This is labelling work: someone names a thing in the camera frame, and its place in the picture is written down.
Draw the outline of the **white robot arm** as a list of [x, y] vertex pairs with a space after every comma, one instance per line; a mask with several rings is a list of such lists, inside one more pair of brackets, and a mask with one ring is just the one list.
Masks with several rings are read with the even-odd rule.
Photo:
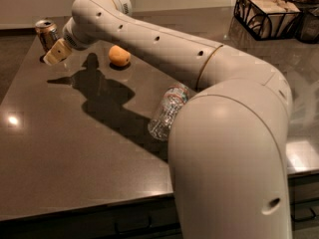
[[132, 16], [130, 0], [75, 0], [54, 65], [103, 40], [195, 90], [168, 138], [184, 239], [292, 239], [286, 140], [292, 94], [272, 65]]

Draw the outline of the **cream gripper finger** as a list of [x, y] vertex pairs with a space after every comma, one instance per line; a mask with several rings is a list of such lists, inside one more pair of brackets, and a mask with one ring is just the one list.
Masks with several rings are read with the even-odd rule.
[[60, 38], [44, 56], [43, 61], [47, 65], [52, 66], [67, 59], [71, 54], [71, 47], [67, 44], [65, 39]]

